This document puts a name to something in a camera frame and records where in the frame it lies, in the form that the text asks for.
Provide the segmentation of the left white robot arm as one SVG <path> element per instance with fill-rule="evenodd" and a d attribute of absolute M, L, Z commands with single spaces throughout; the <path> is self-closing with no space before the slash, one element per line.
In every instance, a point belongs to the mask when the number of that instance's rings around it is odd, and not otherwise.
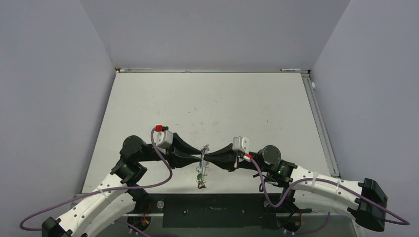
<path fill-rule="evenodd" d="M 170 178 L 156 184 L 139 186 L 147 172 L 141 162 L 152 158 L 162 161 L 173 176 L 173 168 L 185 167 L 200 161 L 206 154 L 164 127 L 158 132 L 158 141 L 147 144 L 136 135 L 127 137 L 120 150 L 120 158 L 90 193 L 80 197 L 80 202 L 57 218 L 49 217 L 42 223 L 43 237 L 95 237 L 122 215 L 142 212 L 147 206 L 147 188 L 167 183 Z"/>

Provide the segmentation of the grey metal keyring disc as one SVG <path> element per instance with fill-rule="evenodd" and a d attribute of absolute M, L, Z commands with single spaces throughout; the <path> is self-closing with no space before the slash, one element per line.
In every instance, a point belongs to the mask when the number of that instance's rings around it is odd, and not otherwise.
<path fill-rule="evenodd" d="M 197 175 L 198 174 L 201 174 L 202 175 L 202 179 L 201 180 L 198 180 L 196 178 L 196 181 L 197 181 L 197 184 L 198 184 L 197 185 L 197 188 L 198 189 L 205 189 L 206 188 L 206 180 L 205 180 L 205 177 L 207 176 L 206 170 L 208 168 L 209 162 L 205 160 L 205 157 L 204 158 L 201 158 L 200 157 L 200 159 L 201 160 L 199 162 L 199 165 L 196 167 L 196 171 L 197 171 Z"/>

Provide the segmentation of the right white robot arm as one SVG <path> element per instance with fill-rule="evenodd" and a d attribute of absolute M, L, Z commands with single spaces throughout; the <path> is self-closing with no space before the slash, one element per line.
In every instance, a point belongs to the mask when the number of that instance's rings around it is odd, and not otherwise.
<path fill-rule="evenodd" d="M 319 174 L 283 160 L 273 145 L 256 153 L 247 148 L 231 144 L 204 155 L 204 160 L 230 172 L 238 168 L 256 170 L 265 200 L 272 208 L 335 212 L 368 230 L 384 231 L 388 198 L 375 180 L 348 181 Z"/>

